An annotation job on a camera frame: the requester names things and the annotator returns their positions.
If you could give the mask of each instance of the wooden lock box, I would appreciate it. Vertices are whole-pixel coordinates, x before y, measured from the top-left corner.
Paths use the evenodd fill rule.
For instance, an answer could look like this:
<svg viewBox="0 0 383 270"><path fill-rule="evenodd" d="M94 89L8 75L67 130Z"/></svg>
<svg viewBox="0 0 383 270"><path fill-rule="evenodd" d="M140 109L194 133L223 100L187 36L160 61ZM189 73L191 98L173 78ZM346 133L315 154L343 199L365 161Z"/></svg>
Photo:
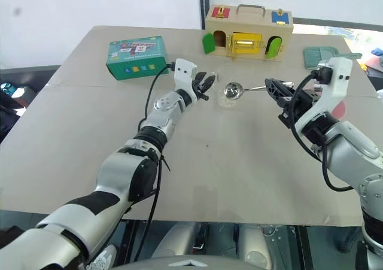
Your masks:
<svg viewBox="0 0 383 270"><path fill-rule="evenodd" d="M289 11L258 5L214 5L205 28L205 53L281 61L293 33L293 17Z"/></svg>

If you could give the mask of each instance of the spoon handle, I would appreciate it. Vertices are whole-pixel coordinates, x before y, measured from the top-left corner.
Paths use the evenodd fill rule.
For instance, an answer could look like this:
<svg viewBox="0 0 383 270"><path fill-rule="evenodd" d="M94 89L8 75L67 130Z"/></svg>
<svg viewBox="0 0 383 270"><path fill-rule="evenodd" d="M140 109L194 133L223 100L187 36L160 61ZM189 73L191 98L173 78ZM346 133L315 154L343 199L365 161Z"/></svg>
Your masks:
<svg viewBox="0 0 383 270"><path fill-rule="evenodd" d="M287 87L294 87L294 83L291 81L287 81L282 84ZM266 90L266 86L258 86L258 87L253 87L251 89L245 89L246 92L256 92L258 90Z"/></svg>

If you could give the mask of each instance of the yellow door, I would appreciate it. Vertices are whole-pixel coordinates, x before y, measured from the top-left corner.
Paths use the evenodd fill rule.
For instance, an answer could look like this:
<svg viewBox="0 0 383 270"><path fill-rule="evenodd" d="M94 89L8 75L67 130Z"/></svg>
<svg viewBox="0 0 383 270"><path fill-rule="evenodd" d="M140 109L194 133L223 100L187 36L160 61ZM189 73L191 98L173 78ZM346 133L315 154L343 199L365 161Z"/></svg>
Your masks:
<svg viewBox="0 0 383 270"><path fill-rule="evenodd" d="M259 52L262 39L260 34L246 34L235 32L232 38L232 54L255 54Z"/></svg>

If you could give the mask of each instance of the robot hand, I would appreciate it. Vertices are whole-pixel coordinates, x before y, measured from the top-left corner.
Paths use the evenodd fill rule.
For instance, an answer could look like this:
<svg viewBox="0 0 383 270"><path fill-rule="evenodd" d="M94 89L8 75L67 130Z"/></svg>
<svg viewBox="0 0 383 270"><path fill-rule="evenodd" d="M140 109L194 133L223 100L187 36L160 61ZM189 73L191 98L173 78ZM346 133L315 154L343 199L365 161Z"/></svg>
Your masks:
<svg viewBox="0 0 383 270"><path fill-rule="evenodd" d="M64 269L84 266L106 243L124 213L153 192L157 166L176 123L187 106L208 99L214 75L195 76L184 59L168 65L175 90L154 103L133 139L102 164L96 189L67 202L0 250L0 269Z"/></svg>
<svg viewBox="0 0 383 270"><path fill-rule="evenodd" d="M354 189L360 196L367 245L369 269L383 269L383 153L350 122L340 122L332 116L334 107L346 96L352 62L334 57L321 62L299 84L296 90L280 81L265 81L268 93L283 108L279 119L291 129L298 143L316 160L321 160L326 184L335 191ZM321 96L314 90L303 90L316 79ZM301 140L305 136L313 143L310 150ZM348 183L349 187L335 187L327 169Z"/></svg>

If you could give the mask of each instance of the black cable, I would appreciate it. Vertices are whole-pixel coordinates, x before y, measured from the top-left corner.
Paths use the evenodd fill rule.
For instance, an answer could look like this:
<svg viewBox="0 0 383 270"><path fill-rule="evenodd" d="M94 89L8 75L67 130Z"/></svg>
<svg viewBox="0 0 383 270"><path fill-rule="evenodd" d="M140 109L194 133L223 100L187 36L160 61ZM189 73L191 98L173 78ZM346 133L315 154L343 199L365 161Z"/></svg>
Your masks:
<svg viewBox="0 0 383 270"><path fill-rule="evenodd" d="M302 91L304 86L309 83L313 78L315 78L315 72L312 71L302 82L298 85L297 89L295 90L293 96L291 97L290 105L288 107L288 122L290 124L291 131L293 133L293 136L295 137L296 141L300 144L300 146L303 147L303 149L310 154L311 157L313 157L315 160L320 161L319 158L306 146L306 144L300 139L297 130L295 128L295 117L294 117L294 109L295 109L295 103L297 102L299 93Z"/></svg>
<svg viewBox="0 0 383 270"><path fill-rule="evenodd" d="M321 138L321 146L322 146L322 173L323 173L324 181L326 182L327 186L329 188L331 188L332 190L337 191L337 192L344 192L344 191L352 190L353 188L351 186L336 187L331 183L331 181L329 179L329 174L327 173L327 146L326 146L326 138L325 137Z"/></svg>
<svg viewBox="0 0 383 270"><path fill-rule="evenodd" d="M159 76L163 73L164 70L166 70L167 68L170 68L172 65L170 64L167 64L165 65L159 72L158 74L156 74L155 78L153 79L153 81L151 82L151 86L150 86L150 89L149 89L149 93L148 93L148 97L146 99L146 103L145 103L145 117L143 119L141 119L138 123L138 131L141 129L141 125L142 123L146 120L146 118L148 117L148 106L149 106L149 101L150 101L150 96L151 96L151 92L153 90L153 87L154 87L154 84L156 83L157 79L159 78Z"/></svg>
<svg viewBox="0 0 383 270"><path fill-rule="evenodd" d="M153 204L151 205L149 218L148 218L148 221L146 223L144 233L142 234L141 242L139 243L139 247L138 247L136 256L134 258L134 262L136 262L138 260L139 254L141 253L142 247L144 246L144 242L145 242L146 236L148 234L151 221L153 219L154 210L156 209L157 200L158 200L158 196L160 193L160 185L161 185L162 160L163 160L163 156L160 158L159 165L158 165L158 176L157 176L157 187L156 187L157 191L156 191L156 194L154 195L154 200L153 200Z"/></svg>

